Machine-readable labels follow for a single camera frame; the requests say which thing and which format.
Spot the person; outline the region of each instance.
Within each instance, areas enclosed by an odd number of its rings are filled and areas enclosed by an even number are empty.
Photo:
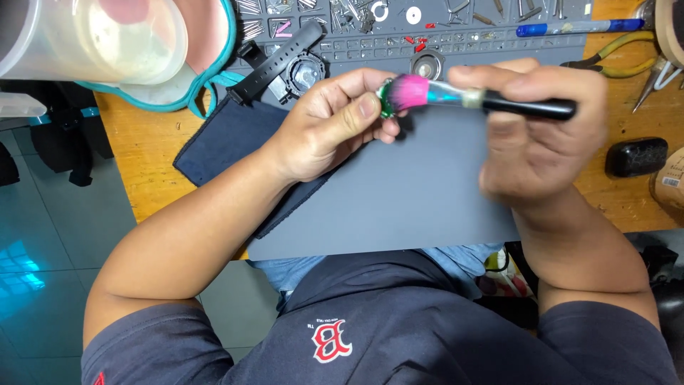
[[[399,134],[397,121],[378,119],[373,93],[392,74],[359,69],[317,83],[259,150],[121,240],[88,297],[82,382],[677,383],[639,253],[573,186],[607,137],[606,80],[535,59],[448,75],[455,86],[515,101],[578,102],[568,122],[488,117],[479,186],[513,210],[540,279],[537,336],[464,297],[463,274],[403,250],[262,266],[282,295],[279,317],[237,364],[222,348],[195,297],[290,186]],[[466,271],[457,254],[453,263]]]

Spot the pink brush bristles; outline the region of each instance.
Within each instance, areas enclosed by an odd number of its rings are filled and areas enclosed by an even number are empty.
[[[395,111],[428,104],[430,80],[420,75],[399,75],[390,87],[387,100]]]

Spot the blue pen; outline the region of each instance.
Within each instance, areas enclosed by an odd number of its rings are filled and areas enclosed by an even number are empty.
[[[637,31],[643,26],[644,21],[640,18],[615,18],[613,20],[526,24],[518,27],[515,33],[519,38],[526,38],[528,36],[586,34],[589,32]]]

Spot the boston red sox logo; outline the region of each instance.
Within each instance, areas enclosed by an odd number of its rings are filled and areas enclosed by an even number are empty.
[[[352,344],[345,345],[342,342],[343,330],[340,330],[340,325],[343,323],[344,320],[341,319],[335,323],[324,323],[316,328],[311,339],[316,344],[313,357],[318,362],[325,364],[339,356],[348,356],[352,353]]]

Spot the navy blue t-shirt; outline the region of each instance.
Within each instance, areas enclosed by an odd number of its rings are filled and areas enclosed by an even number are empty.
[[[202,310],[167,304],[98,334],[83,353],[82,382],[678,383],[660,332],[629,310],[563,303],[540,317],[534,337],[459,296],[457,286],[415,251],[326,258],[237,365]]]

